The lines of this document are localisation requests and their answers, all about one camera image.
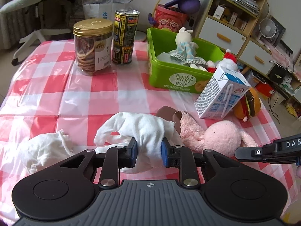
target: small fan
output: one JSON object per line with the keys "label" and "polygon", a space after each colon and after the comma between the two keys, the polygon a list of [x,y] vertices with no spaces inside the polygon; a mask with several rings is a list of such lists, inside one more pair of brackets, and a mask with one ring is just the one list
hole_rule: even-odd
{"label": "small fan", "polygon": [[276,34],[277,28],[275,23],[271,19],[263,19],[259,24],[259,34],[257,41],[264,45],[264,42],[260,40],[263,36],[265,38],[272,38]]}
{"label": "small fan", "polygon": [[269,6],[268,2],[264,3],[261,10],[262,10],[262,12],[261,12],[260,17],[259,17],[260,21],[262,19],[265,19],[268,16],[269,12],[270,12],[270,6]]}

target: white drawer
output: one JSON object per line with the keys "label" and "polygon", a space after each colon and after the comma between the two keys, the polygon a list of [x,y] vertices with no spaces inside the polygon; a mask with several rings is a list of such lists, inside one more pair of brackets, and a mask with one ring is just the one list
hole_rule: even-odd
{"label": "white drawer", "polygon": [[248,42],[239,59],[265,75],[273,67],[270,63],[271,55],[252,41]]}
{"label": "white drawer", "polygon": [[246,37],[243,35],[211,18],[206,18],[199,38],[207,40],[223,49],[230,49],[235,55],[238,54],[246,40]]}
{"label": "white drawer", "polygon": [[295,98],[296,100],[298,100],[299,103],[301,103],[301,88],[299,88],[297,91],[295,91],[294,98]]}

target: table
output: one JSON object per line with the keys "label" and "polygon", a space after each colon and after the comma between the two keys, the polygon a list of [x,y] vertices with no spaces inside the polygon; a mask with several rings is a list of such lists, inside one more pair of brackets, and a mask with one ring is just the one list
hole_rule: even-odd
{"label": "table", "polygon": [[[73,41],[42,43],[14,75],[0,109],[0,216],[8,224],[17,220],[11,201],[14,185],[27,176],[20,162],[18,146],[41,133],[63,129],[74,143],[74,152],[94,146],[97,129],[120,111],[155,114],[162,106],[189,112],[203,127],[214,120],[199,119],[194,102],[197,94],[158,89],[148,83],[147,43],[135,42],[133,62],[113,66],[113,72],[84,76],[74,64]],[[267,110],[243,123],[232,115],[240,129],[264,145],[280,138]],[[297,186],[292,166],[248,163],[280,180],[288,190],[286,208],[295,200]],[[122,179],[174,179],[176,168],[158,168],[139,174],[120,174]]]}

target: plush hamburger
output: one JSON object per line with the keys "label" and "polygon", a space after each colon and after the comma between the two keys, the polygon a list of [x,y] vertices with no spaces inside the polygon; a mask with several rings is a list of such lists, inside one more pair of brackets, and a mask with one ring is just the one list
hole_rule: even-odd
{"label": "plush hamburger", "polygon": [[240,101],[234,106],[234,115],[244,122],[256,116],[260,111],[261,103],[259,96],[254,88],[250,88]]}

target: pink plush toy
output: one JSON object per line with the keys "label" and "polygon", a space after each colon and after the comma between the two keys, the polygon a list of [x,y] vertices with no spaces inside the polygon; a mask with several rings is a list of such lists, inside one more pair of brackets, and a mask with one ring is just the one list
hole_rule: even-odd
{"label": "pink plush toy", "polygon": [[204,131],[184,111],[182,111],[180,136],[183,144],[194,152],[202,153],[204,149],[213,149],[228,157],[234,156],[235,150],[240,146],[258,146],[248,133],[240,131],[231,121],[217,122]]}

